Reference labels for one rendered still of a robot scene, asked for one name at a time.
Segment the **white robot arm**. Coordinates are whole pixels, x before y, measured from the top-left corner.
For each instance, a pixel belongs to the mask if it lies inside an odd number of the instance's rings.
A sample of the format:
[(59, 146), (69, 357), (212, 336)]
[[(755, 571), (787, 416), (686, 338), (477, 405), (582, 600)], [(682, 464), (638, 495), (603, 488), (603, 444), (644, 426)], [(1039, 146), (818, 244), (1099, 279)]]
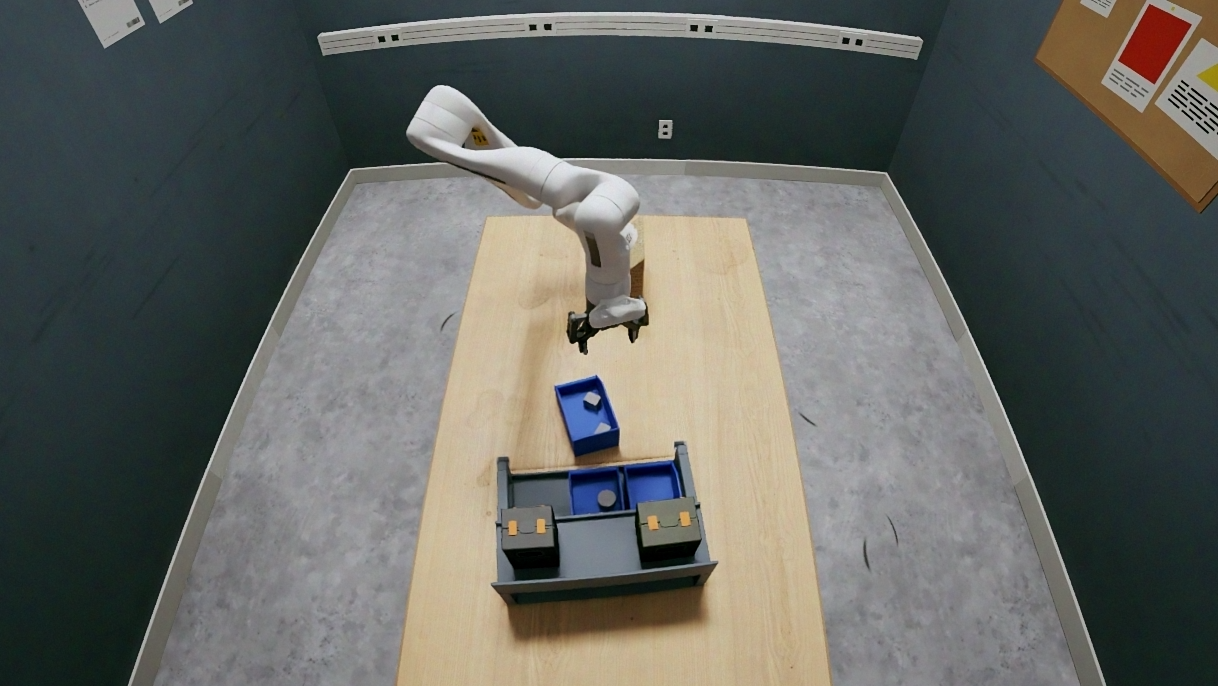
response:
[(646, 316), (646, 303), (628, 299), (630, 250), (637, 239), (628, 222), (639, 210), (628, 182), (568, 164), (540, 149), (516, 147), (451, 87), (434, 87), (414, 117), (406, 135), (415, 147), (482, 177), (526, 208), (552, 207), (553, 218), (577, 233), (586, 253), (585, 294), (597, 306), (590, 312), (591, 327)]

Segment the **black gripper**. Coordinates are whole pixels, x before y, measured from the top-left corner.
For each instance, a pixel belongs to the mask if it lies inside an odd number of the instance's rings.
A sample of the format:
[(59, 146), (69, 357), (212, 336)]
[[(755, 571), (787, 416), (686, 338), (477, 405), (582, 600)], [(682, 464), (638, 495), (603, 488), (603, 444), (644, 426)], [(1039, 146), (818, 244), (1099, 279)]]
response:
[[(643, 299), (642, 295), (639, 295), (637, 299), (642, 300), (646, 303), (646, 300)], [(607, 330), (609, 328), (616, 328), (619, 325), (622, 325), (622, 327), (628, 328), (628, 339), (630, 339), (631, 344), (635, 344), (635, 340), (638, 339), (639, 327), (648, 327), (649, 325), (649, 316), (648, 316), (648, 306), (647, 306), (647, 303), (646, 303), (646, 316), (642, 316), (641, 318), (635, 319), (635, 320), (627, 320), (627, 322), (622, 322), (622, 323), (611, 325), (611, 327), (602, 327), (602, 328), (594, 328), (594, 327), (592, 328), (590, 325), (590, 312), (592, 309), (594, 309), (594, 308), (596, 308), (596, 305), (591, 303), (590, 300), (586, 297), (586, 309), (585, 309), (585, 312), (582, 314), (575, 314), (574, 311), (570, 311), (568, 313), (568, 331), (566, 333), (568, 333), (569, 342), (570, 344), (579, 342), (579, 351), (581, 353), (583, 353), (583, 355), (588, 355), (587, 340), (590, 338), (594, 338), (598, 331), (604, 331), (604, 330)], [(583, 322), (583, 324), (582, 324), (582, 327), (580, 327), (582, 322)], [(583, 334), (583, 331), (585, 331), (585, 334)]]

